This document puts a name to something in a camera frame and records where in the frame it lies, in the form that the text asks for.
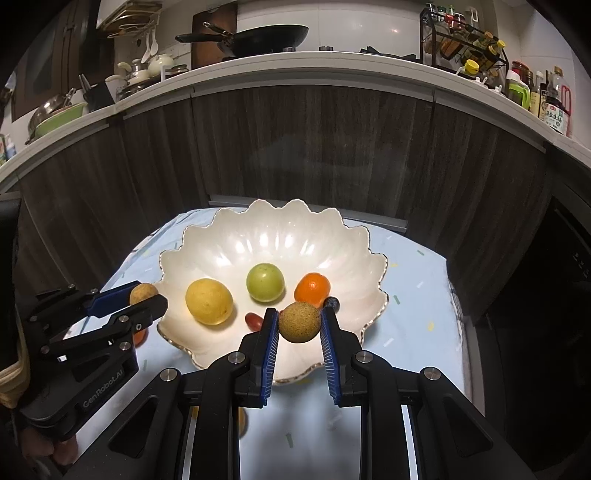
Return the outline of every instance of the yellow bottle cap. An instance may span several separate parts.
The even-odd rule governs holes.
[[[478,73],[478,64],[474,60],[466,60],[464,70],[468,75],[476,75]]]

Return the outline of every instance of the table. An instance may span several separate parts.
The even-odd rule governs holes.
[[[216,211],[194,210],[169,221],[130,253],[103,290],[133,280],[160,280],[160,252],[178,248],[187,225],[208,225]],[[353,220],[345,220],[345,224],[364,225]],[[366,226],[371,250],[388,257],[382,289],[389,294],[390,302],[367,330],[363,347],[399,368],[418,372],[433,365],[465,393],[469,389],[465,385],[468,366],[463,364],[462,324],[452,300],[446,260],[397,233]],[[71,334],[100,328],[107,319],[82,320],[72,328]],[[156,331],[155,324],[150,327],[145,343],[137,349],[137,357],[139,372],[78,432],[81,452],[163,368],[175,367],[182,373],[195,370],[190,357],[167,343]],[[324,368],[295,384],[274,387],[265,408],[247,409],[247,412],[248,429],[240,442],[243,480],[359,478],[360,407],[338,408],[333,404]],[[411,476],[417,478],[405,408],[403,414]],[[188,474],[185,468],[184,478]]]

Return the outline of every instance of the black frying pan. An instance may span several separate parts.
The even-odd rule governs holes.
[[[218,34],[185,33],[175,39],[181,43],[215,41],[220,50],[229,56],[250,57],[280,52],[287,47],[295,48],[308,34],[308,27],[303,25],[269,25],[234,34],[208,22],[204,25]]]

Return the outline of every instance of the white spoon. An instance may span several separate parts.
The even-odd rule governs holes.
[[[150,55],[154,56],[158,53],[158,42],[156,41],[156,29],[152,30],[152,46],[150,47]]]
[[[142,63],[146,63],[150,57],[150,32],[146,33],[146,51],[142,57]]]

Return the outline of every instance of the stainless steel bowl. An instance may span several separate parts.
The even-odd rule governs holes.
[[[33,114],[31,119],[29,120],[28,131],[29,131],[29,138],[27,140],[27,144],[29,144],[33,138],[35,137],[35,129],[37,125],[39,125],[43,120],[47,120],[51,117],[54,113],[56,113],[59,109],[68,106],[72,102],[72,96],[76,93],[76,89],[72,88],[70,91],[65,94],[59,94],[51,97],[49,100],[43,103]]]

